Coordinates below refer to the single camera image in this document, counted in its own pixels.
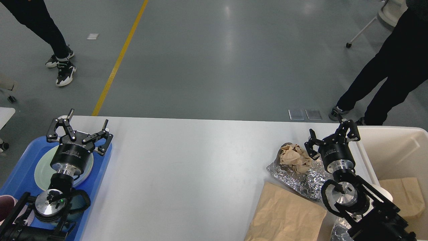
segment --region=yellow floor line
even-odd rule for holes
[[[100,98],[98,99],[97,105],[94,108],[94,111],[92,112],[92,116],[97,116],[100,112],[101,107],[103,106],[104,100],[106,99],[107,93],[110,89],[111,84],[113,83],[114,77],[116,76],[117,70],[120,67],[120,64],[122,63],[122,59],[126,53],[126,50],[128,49],[129,43],[132,40],[132,36],[134,36],[135,30],[138,26],[138,23],[140,22],[141,15],[143,15],[144,9],[146,9],[147,2],[149,0],[144,0],[143,5],[141,6],[140,12],[137,15],[137,18],[134,21],[134,24],[132,25],[131,31],[128,34],[128,37],[126,38],[125,44],[122,47],[122,50],[120,51],[119,57],[116,60],[116,63],[114,64],[113,70],[110,73],[110,76],[108,77],[107,83],[104,86],[103,92],[100,95]]]

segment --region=silver metal joint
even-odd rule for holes
[[[57,214],[65,206],[65,202],[62,199],[55,201],[55,202],[52,202],[52,203],[49,203],[48,199],[50,199],[52,197],[50,194],[51,191],[53,191],[57,194],[62,194],[62,192],[59,190],[48,189],[48,190],[40,193],[37,196],[36,202],[35,202],[36,210],[38,211],[38,213],[40,213],[41,215],[43,215],[45,217],[50,217],[50,216]]]
[[[350,160],[337,160],[330,163],[327,167],[327,171],[333,174],[337,170],[341,169],[354,169],[354,164]]]
[[[340,185],[342,185],[344,193],[337,192],[333,189],[333,198],[334,200],[343,205],[350,207],[357,203],[358,195],[357,191],[355,190],[354,186],[350,184],[349,182],[339,182]]]
[[[52,166],[52,168],[57,173],[62,173],[69,176],[80,175],[82,173],[76,166],[64,163],[56,163]]]

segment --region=blue tray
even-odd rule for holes
[[[96,146],[102,145],[105,140],[102,139],[96,142]],[[6,183],[0,189],[0,195],[12,195],[16,199],[20,199],[24,192],[30,192],[32,196],[37,196],[41,192],[36,182],[34,181],[34,170],[40,158],[51,148],[58,146],[57,142],[48,143],[46,137],[42,136],[33,140],[22,154],[12,173],[8,177]],[[102,157],[94,153],[94,166],[92,171],[85,181],[83,181],[77,189],[85,190],[91,198],[91,203],[94,204],[95,197],[103,180],[104,173],[107,169],[108,162],[111,156],[112,145],[108,148],[106,154]],[[68,235],[67,241],[78,241],[82,237],[83,231],[88,221],[92,206],[89,207],[82,216],[77,219],[77,225]],[[37,218],[31,223],[32,227],[54,229],[54,226],[49,223],[42,223]]]

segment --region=gray concrete floor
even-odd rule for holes
[[[0,131],[0,184],[53,117],[91,115],[143,0],[46,1],[76,56],[75,80],[58,88],[50,46],[0,5],[0,71],[19,81],[16,114]],[[374,23],[377,0],[149,0],[99,115],[290,121],[289,108],[323,120],[390,34]],[[99,33],[98,40],[86,40]],[[427,84],[395,107],[385,125],[428,129]],[[363,115],[375,91],[348,118]]]

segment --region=pink object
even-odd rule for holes
[[[16,205],[16,202],[18,202],[18,200],[11,195],[0,196],[0,225],[3,224],[3,221],[11,213],[13,207]],[[23,215],[26,209],[27,209],[27,205],[25,205],[25,207],[21,210],[18,217]],[[33,220],[34,220],[34,212],[32,211],[27,219],[28,226],[33,222]]]

